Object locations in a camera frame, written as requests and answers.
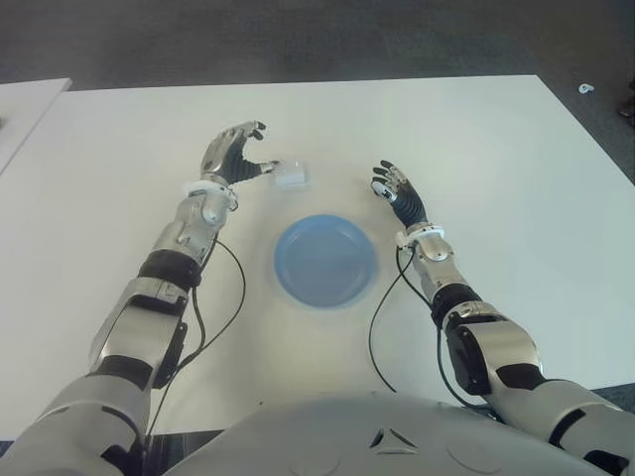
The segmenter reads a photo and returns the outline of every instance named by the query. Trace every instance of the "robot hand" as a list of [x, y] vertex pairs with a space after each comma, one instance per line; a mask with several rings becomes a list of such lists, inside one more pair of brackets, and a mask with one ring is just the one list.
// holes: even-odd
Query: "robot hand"
[[243, 157], [243, 148], [247, 139], [253, 137], [261, 141], [263, 135], [260, 131], [264, 130], [265, 125], [262, 122], [252, 121], [234, 126], [218, 134], [211, 141], [202, 158], [201, 179], [212, 179], [213, 181], [222, 179], [227, 184], [233, 184], [271, 172], [278, 165], [277, 161], [254, 164], [246, 161]]
[[428, 221], [426, 209], [417, 191], [399, 169], [388, 161], [381, 161], [385, 169], [375, 167], [371, 187], [375, 194], [383, 196], [393, 207], [397, 218], [406, 228]]

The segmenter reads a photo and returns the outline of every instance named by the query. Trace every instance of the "small white item on floor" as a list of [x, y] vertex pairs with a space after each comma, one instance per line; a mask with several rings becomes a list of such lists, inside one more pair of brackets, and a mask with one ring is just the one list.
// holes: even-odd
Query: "small white item on floor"
[[577, 92], [579, 92], [580, 94], [587, 94], [589, 92], [593, 92], [595, 90], [595, 88], [593, 86], [591, 86], [590, 84], [586, 84], [585, 82], [583, 82], [577, 89]]

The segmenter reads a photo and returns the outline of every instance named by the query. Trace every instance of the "small white object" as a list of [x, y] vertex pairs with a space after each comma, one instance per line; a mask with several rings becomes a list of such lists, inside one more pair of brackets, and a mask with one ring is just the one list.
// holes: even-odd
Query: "small white object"
[[577, 89], [580, 94], [587, 94], [588, 92], [593, 92], [595, 88], [590, 84], [586, 84], [583, 82]]
[[274, 170], [276, 185], [281, 188], [307, 184], [307, 171], [300, 161], [283, 161]]

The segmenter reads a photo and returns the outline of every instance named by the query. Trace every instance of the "blue plastic plate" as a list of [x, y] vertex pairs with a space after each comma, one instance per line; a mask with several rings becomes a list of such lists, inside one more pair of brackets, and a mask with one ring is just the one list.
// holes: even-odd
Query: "blue plastic plate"
[[312, 215], [283, 233], [274, 253], [276, 275], [297, 300], [316, 307], [342, 305], [373, 280], [377, 261], [366, 235], [334, 215]]

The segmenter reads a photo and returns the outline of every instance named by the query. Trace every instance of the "silver metal joint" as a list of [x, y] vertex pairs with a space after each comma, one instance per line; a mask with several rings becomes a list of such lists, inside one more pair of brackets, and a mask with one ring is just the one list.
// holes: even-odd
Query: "silver metal joint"
[[397, 246], [401, 249], [412, 248], [415, 243], [419, 242], [421, 244], [424, 238], [432, 235], [439, 236], [443, 239], [445, 231], [441, 226], [432, 223], [417, 223], [408, 228], [406, 232], [400, 231], [397, 233]]
[[444, 316], [444, 320], [442, 321], [443, 330], [445, 330], [445, 327], [447, 326], [449, 317], [454, 313], [458, 314], [458, 316], [462, 319], [466, 319], [469, 317], [478, 317], [479, 315], [495, 315], [498, 317], [502, 317], [503, 319], [507, 319], [505, 315], [496, 310], [496, 307], [494, 307], [489, 302], [485, 302], [483, 300], [470, 300], [468, 302], [457, 304], [455, 307], [447, 312], [447, 314]]

